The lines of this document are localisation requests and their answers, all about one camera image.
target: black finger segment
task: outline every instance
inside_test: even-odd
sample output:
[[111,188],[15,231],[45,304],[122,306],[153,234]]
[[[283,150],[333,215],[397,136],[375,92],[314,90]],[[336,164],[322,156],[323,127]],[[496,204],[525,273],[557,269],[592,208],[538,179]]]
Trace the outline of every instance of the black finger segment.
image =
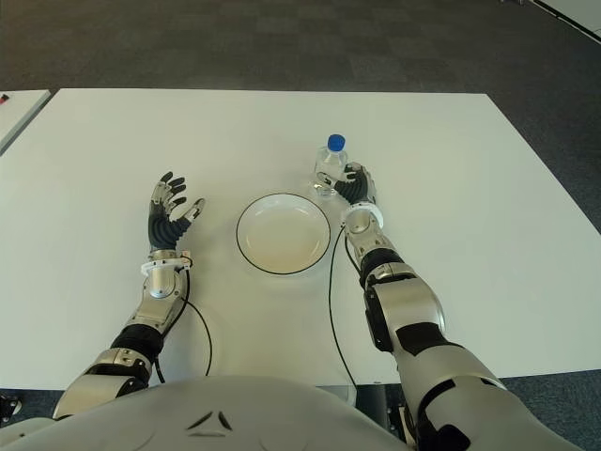
[[186,185],[178,185],[178,186],[174,186],[171,189],[171,192],[173,193],[173,195],[179,194],[182,191],[184,191],[186,189]]
[[169,181],[171,179],[171,177],[173,177],[173,172],[169,171],[167,174],[165,174],[164,176],[161,177],[161,181],[163,183],[166,183],[167,181]]
[[180,177],[180,178],[178,178],[178,179],[173,179],[173,180],[171,180],[171,181],[169,182],[169,184],[170,184],[171,186],[178,186],[178,185],[181,185],[181,184],[182,184],[184,181],[186,181],[186,179],[185,179],[185,178],[183,178],[183,177]]

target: white tabletop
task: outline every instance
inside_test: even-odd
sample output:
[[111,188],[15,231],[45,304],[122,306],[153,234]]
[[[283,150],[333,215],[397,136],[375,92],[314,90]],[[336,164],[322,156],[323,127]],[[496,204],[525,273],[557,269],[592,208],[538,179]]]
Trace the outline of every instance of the white tabletop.
[[0,91],[9,99],[0,104],[0,155],[50,96],[50,91]]
[[[180,248],[193,253],[211,372],[347,383],[331,252],[273,276],[235,240],[255,198],[310,191],[332,132],[372,173],[385,231],[438,293],[450,340],[500,377],[601,367],[599,234],[487,96],[64,89],[0,159],[0,386],[63,389],[110,345],[139,303],[148,199],[170,169],[208,200]],[[342,206],[324,206],[332,231]],[[341,248],[332,305],[348,364],[358,383],[398,382]],[[165,378],[201,375],[206,350],[188,312]]]

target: floor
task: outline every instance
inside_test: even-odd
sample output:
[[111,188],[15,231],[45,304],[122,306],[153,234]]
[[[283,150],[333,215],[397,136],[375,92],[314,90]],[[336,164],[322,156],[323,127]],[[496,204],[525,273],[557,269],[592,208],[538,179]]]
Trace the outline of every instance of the floor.
[[[601,45],[529,2],[0,2],[4,89],[485,92],[601,230]],[[601,450],[601,371],[507,385]]]

